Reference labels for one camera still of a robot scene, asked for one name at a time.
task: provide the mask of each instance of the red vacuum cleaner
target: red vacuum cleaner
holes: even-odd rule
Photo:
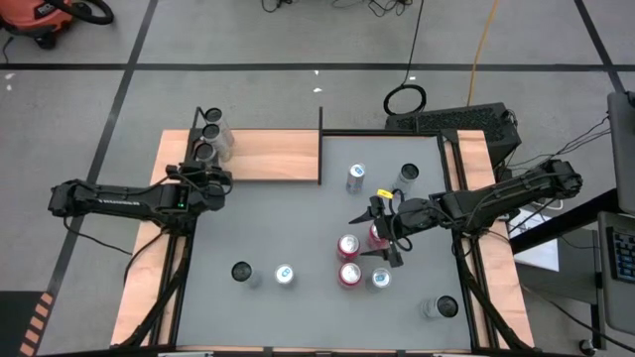
[[[49,50],[56,46],[57,34],[66,31],[73,19],[95,25],[112,23],[112,10],[103,0],[86,1],[103,16],[93,16],[88,4],[72,0],[0,0],[0,28],[30,37],[40,48]]]

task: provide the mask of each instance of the computer monitor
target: computer monitor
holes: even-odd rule
[[[635,93],[608,95],[619,207],[635,214]]]

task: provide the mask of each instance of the red soda can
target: red soda can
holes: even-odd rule
[[[344,261],[351,261],[359,255],[359,239],[352,234],[345,234],[337,241],[337,255]]]
[[[388,248],[388,240],[379,236],[375,223],[373,223],[368,230],[368,246],[373,250]]]
[[[346,263],[339,268],[339,283],[345,288],[354,288],[361,282],[361,269],[355,263]]]

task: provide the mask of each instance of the metal stand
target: metal stand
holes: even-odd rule
[[[518,254],[549,242],[565,233],[585,226],[597,220],[601,211],[622,213],[617,199],[617,188],[611,189],[580,206],[552,218],[510,240],[512,252]]]

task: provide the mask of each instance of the yellow cable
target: yellow cable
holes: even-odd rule
[[[467,106],[469,106],[469,104],[472,102],[472,92],[474,91],[474,77],[476,76],[476,64],[478,63],[480,52],[481,50],[483,50],[483,45],[485,45],[485,39],[487,39],[487,31],[489,30],[489,25],[494,20],[494,15],[496,15],[497,7],[498,7],[498,0],[494,0],[492,9],[489,11],[489,17],[487,17],[487,22],[485,23],[485,29],[483,29],[483,35],[481,35],[480,42],[478,43],[476,56],[474,56],[474,63],[472,64],[472,72],[471,72],[471,75],[469,76],[469,92],[467,93]]]

